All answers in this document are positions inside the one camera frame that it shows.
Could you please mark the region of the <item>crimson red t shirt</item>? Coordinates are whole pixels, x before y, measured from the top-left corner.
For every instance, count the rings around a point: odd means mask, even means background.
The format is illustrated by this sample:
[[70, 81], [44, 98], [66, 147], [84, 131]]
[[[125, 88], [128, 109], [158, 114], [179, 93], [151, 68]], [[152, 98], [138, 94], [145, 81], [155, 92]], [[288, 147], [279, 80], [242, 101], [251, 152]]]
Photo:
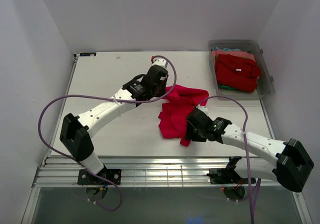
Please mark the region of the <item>crimson red t shirt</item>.
[[164, 98], [167, 102], [162, 104], [162, 111], [158, 118], [159, 130], [164, 139], [180, 139], [180, 144], [189, 146], [190, 141], [185, 139], [187, 133], [187, 115], [201, 103], [206, 105], [204, 99], [209, 92], [204, 89], [189, 88], [175, 85], [173, 90]]

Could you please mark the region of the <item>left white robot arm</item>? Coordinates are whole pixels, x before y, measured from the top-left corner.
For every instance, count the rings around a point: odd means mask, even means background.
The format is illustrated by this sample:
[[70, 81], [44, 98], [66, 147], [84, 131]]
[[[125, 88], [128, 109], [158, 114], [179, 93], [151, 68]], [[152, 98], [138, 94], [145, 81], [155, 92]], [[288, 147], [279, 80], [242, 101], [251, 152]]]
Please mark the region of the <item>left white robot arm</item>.
[[111, 98], [92, 109], [63, 118], [60, 141], [75, 161], [89, 170], [88, 177], [100, 184], [106, 179], [105, 165], [94, 151], [92, 138], [108, 123], [139, 106], [137, 101], [149, 101], [165, 94], [168, 78], [167, 64], [152, 64], [147, 74], [125, 83]]

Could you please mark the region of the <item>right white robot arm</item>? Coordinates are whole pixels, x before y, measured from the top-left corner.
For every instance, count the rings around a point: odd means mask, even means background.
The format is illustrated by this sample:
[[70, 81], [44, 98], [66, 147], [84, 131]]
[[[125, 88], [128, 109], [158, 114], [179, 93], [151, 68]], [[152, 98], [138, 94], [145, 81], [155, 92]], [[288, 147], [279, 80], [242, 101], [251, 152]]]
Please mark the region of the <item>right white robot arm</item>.
[[186, 117], [185, 138], [193, 142], [218, 142], [237, 147], [259, 159], [250, 161], [240, 156], [229, 158], [224, 169], [210, 175], [216, 183], [231, 184], [240, 180], [265, 179], [278, 182], [284, 188], [302, 192], [314, 162], [303, 144], [291, 138], [289, 141], [267, 138], [253, 132], [244, 133], [236, 124], [222, 117], [212, 120], [204, 107], [195, 108]]

